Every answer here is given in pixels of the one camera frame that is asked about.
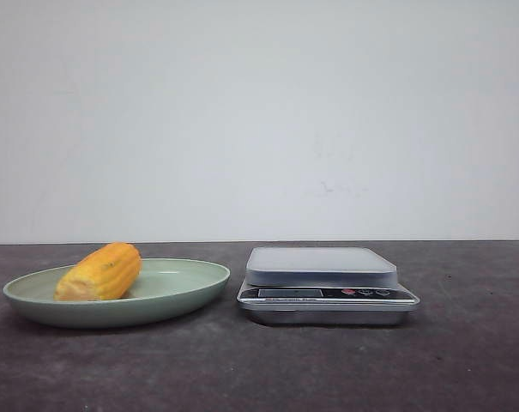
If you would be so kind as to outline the yellow corn cob piece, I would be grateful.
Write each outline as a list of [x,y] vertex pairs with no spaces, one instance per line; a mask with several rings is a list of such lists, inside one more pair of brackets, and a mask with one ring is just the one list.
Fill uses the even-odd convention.
[[115,300],[133,285],[142,268],[132,244],[115,242],[83,258],[57,282],[55,301]]

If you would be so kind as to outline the green shallow plate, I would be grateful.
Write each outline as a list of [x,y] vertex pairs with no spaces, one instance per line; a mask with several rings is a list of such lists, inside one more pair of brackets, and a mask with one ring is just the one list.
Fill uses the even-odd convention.
[[21,276],[3,287],[16,313],[39,324],[69,329],[104,329],[175,318],[216,299],[230,278],[217,263],[182,258],[144,258],[136,281],[117,300],[55,301],[57,282],[71,267]]

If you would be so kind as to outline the silver digital kitchen scale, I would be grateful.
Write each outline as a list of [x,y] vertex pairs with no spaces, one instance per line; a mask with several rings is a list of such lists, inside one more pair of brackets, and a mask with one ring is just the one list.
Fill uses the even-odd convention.
[[260,324],[397,325],[420,299],[364,247],[257,247],[237,301]]

